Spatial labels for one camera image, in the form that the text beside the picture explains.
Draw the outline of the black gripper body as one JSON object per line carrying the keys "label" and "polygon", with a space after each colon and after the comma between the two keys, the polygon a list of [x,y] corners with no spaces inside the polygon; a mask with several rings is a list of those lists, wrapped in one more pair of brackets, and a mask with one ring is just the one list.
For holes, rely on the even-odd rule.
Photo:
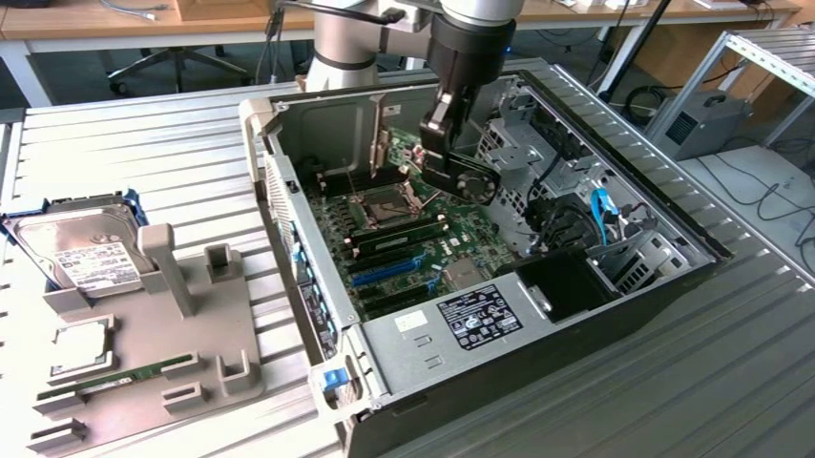
{"label": "black gripper body", "polygon": [[517,21],[489,27],[435,18],[427,62],[445,90],[485,86],[501,75]]}

